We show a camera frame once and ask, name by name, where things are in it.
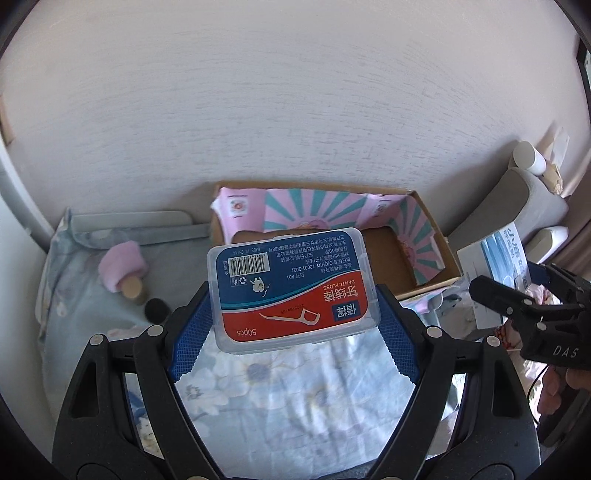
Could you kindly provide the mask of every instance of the blue and red label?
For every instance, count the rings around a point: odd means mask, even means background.
[[[216,269],[224,330],[237,342],[330,328],[367,312],[355,248],[341,231],[228,248]]]

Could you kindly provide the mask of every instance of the finger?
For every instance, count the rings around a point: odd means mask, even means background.
[[[569,368],[566,371],[566,383],[575,390],[584,388],[591,391],[591,372]]]
[[[560,389],[560,375],[556,372],[554,367],[548,367],[546,373],[542,377],[543,391],[550,395],[556,395]]]
[[[540,401],[538,402],[538,412],[542,415],[552,415],[562,403],[560,395],[550,395],[542,390]]]

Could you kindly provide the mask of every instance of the silver rivet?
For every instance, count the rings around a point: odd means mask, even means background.
[[[100,333],[97,333],[96,335],[90,337],[90,344],[94,346],[100,345],[103,343],[103,338],[104,337]]]
[[[429,335],[431,338],[439,338],[441,335],[443,335],[443,332],[439,327],[429,327],[427,329],[427,335]]]
[[[162,325],[152,325],[149,329],[148,329],[148,335],[150,335],[151,337],[157,337],[158,335],[160,335],[162,332],[164,331],[164,329],[162,328]]]
[[[486,343],[488,343],[490,346],[499,346],[501,341],[494,335],[490,335],[486,337]]]

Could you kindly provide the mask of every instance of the clear plastic case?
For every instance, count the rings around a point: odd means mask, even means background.
[[[214,247],[207,269],[216,342],[225,352],[325,342],[380,321],[355,228]]]

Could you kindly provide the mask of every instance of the pink fluffy object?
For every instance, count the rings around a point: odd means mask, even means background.
[[[113,293],[121,290],[121,281],[125,277],[143,277],[147,271],[148,264],[134,241],[111,247],[99,263],[100,279]]]

